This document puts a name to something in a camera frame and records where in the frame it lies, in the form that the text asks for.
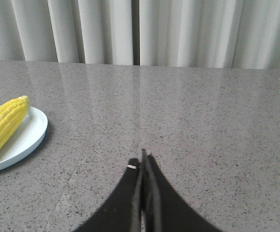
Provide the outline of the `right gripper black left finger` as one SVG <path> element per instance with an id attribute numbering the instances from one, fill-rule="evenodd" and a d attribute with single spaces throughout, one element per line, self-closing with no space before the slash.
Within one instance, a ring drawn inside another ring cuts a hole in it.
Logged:
<path id="1" fill-rule="evenodd" d="M 128 161 L 118 185 L 76 232 L 140 232 L 142 170 L 137 158 Z"/>

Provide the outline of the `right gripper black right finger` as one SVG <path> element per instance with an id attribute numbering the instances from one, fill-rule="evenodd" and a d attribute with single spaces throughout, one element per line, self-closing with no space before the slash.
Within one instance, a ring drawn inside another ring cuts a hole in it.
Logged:
<path id="1" fill-rule="evenodd" d="M 219 232 L 176 192 L 155 158 L 142 150 L 142 209 L 147 232 Z"/>

